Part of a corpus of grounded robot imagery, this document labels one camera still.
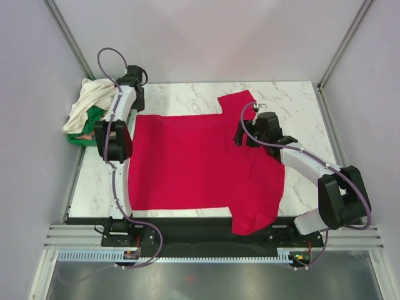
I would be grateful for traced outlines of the aluminium frame post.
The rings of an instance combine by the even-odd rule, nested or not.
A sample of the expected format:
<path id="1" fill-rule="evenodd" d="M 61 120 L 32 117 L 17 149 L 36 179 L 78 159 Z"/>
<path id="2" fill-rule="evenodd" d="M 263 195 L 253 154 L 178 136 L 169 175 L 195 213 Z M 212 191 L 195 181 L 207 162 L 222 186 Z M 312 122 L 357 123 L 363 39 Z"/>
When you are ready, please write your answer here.
<path id="1" fill-rule="evenodd" d="M 87 59 L 84 57 L 84 54 L 79 47 L 76 38 L 74 37 L 73 32 L 68 26 L 60 8 L 58 7 L 55 0 L 44 0 L 44 5 L 47 7 L 51 17 L 53 18 L 56 26 L 58 27 L 59 31 L 61 32 L 64 40 L 66 41 L 69 50 L 71 51 L 72 55 L 76 59 L 81 71 L 85 75 L 86 78 L 90 80 L 95 80 L 95 76 L 93 70 L 88 64 Z"/>
<path id="2" fill-rule="evenodd" d="M 332 59 L 330 60 L 326 70 L 324 71 L 322 78 L 316 84 L 316 89 L 319 93 L 322 93 L 322 90 L 328 83 L 330 77 L 333 75 L 337 65 L 339 64 L 340 60 L 342 59 L 344 53 L 346 52 L 347 48 L 349 47 L 351 41 L 355 37 L 358 29 L 361 27 L 366 15 L 368 14 L 369 10 L 375 3 L 375 0 L 363 0 L 359 9 L 357 10 L 355 16 L 353 17 L 344 37 L 342 38 L 339 46 L 337 47 Z"/>

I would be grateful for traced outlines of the red t shirt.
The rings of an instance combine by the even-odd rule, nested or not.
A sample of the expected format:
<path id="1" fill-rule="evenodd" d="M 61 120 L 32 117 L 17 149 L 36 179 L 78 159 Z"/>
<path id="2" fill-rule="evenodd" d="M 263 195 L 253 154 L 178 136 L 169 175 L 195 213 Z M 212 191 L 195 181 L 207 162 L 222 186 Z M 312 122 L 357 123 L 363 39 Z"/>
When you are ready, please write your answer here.
<path id="1" fill-rule="evenodd" d="M 248 235 L 272 224 L 284 192 L 285 168 L 261 147 L 236 146 L 233 138 L 249 91 L 218 99 L 221 114 L 140 115 L 129 162 L 131 208 L 228 208 L 232 232 Z"/>

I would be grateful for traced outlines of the right aluminium frame post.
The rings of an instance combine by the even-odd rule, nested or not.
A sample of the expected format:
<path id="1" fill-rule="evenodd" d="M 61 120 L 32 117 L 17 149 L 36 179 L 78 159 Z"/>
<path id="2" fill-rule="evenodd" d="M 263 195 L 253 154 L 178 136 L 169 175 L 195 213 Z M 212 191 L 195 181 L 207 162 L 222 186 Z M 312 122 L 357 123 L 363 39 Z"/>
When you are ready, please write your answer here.
<path id="1" fill-rule="evenodd" d="M 361 27 L 366 15 L 368 14 L 369 10 L 375 3 L 375 0 L 363 0 L 359 9 L 357 10 L 355 16 L 353 17 L 344 37 L 342 38 L 339 46 L 337 47 L 332 59 L 330 60 L 326 70 L 324 71 L 322 78 L 316 84 L 316 89 L 319 93 L 322 93 L 322 90 L 328 83 L 330 77 L 333 75 L 337 65 L 339 64 L 340 60 L 342 59 L 344 53 L 346 52 L 347 48 L 349 47 L 351 41 L 355 37 L 358 29 Z"/>

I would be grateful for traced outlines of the aluminium front rail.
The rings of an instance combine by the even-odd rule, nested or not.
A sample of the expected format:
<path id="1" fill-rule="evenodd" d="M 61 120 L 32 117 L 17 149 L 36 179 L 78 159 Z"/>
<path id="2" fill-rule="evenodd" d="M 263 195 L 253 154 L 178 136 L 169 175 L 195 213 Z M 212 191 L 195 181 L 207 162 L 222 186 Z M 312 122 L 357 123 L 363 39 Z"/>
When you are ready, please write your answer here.
<path id="1" fill-rule="evenodd" d="M 89 225 L 51 225 L 44 246 L 49 249 L 96 249 L 101 246 L 101 235 Z M 383 251 L 380 232 L 375 226 L 364 231 L 339 229 L 329 231 L 329 251 Z"/>

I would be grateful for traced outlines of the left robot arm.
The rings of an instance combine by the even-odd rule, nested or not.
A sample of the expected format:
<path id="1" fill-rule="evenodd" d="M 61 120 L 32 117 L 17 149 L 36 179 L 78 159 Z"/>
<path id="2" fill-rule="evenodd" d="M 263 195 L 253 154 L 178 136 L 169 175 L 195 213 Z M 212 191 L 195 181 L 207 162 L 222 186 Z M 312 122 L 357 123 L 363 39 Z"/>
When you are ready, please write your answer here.
<path id="1" fill-rule="evenodd" d="M 115 96 L 104 120 L 94 125 L 97 150 L 109 175 L 110 208 L 113 220 L 132 214 L 128 197 L 129 160 L 133 140 L 128 128 L 130 115 L 144 109 L 143 68 L 129 65 L 123 77 L 116 81 Z"/>

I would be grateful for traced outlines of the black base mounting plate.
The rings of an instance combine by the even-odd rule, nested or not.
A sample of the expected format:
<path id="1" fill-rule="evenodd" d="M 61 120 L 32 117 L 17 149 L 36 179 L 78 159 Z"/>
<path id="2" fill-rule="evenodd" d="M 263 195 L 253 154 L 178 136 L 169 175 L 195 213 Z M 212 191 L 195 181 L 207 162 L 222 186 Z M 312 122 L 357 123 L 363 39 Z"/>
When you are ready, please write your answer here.
<path id="1" fill-rule="evenodd" d="M 223 256 L 230 254 L 276 254 L 280 248 L 320 248 L 323 239 L 314 232 L 295 232 L 292 217 L 280 217 L 265 228 L 248 235 L 232 232 L 231 217 L 155 217 L 100 220 L 94 225 L 103 247 L 138 248 L 148 257 L 183 255 Z"/>

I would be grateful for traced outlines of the left aluminium frame post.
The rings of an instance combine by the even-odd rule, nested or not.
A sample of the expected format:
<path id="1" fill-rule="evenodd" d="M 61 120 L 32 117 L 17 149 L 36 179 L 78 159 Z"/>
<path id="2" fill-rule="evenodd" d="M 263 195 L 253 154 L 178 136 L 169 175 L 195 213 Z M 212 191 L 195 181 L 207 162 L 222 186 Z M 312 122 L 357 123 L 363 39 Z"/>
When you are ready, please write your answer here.
<path id="1" fill-rule="evenodd" d="M 79 47 L 76 38 L 74 37 L 73 32 L 68 26 L 60 8 L 58 7 L 55 0 L 44 0 L 44 5 L 47 7 L 51 17 L 53 18 L 56 26 L 58 27 L 59 31 L 61 32 L 64 40 L 66 41 L 69 50 L 71 51 L 72 55 L 76 59 L 81 71 L 85 75 L 86 78 L 90 80 L 95 80 L 95 76 L 93 70 L 88 64 L 87 59 L 84 57 L 84 54 Z"/>

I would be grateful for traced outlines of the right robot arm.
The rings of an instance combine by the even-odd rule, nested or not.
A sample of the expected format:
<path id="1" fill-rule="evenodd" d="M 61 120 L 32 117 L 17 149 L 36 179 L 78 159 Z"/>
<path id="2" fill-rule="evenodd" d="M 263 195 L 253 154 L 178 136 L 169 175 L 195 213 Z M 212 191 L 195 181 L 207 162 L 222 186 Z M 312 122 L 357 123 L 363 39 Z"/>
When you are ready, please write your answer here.
<path id="1" fill-rule="evenodd" d="M 354 229 L 354 222 L 366 218 L 371 224 L 371 204 L 365 185 L 354 166 L 331 164 L 292 136 L 285 136 L 273 112 L 258 112 L 254 119 L 241 118 L 234 136 L 237 146 L 263 147 L 268 156 L 296 170 L 317 187 L 317 208 L 294 219 L 286 230 L 287 241 L 300 246 L 317 231 Z"/>

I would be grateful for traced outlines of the cream white t shirt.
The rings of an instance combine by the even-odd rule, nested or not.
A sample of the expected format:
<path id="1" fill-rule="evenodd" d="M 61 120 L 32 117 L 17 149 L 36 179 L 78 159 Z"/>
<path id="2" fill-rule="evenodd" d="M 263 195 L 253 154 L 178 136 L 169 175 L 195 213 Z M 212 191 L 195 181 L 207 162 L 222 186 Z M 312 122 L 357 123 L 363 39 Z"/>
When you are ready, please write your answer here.
<path id="1" fill-rule="evenodd" d="M 69 119 L 63 126 L 66 134 L 82 133 L 88 120 L 88 111 L 93 106 L 108 111 L 115 95 L 115 87 L 109 79 L 90 80 L 84 78 L 81 82 L 79 99 L 72 105 Z"/>

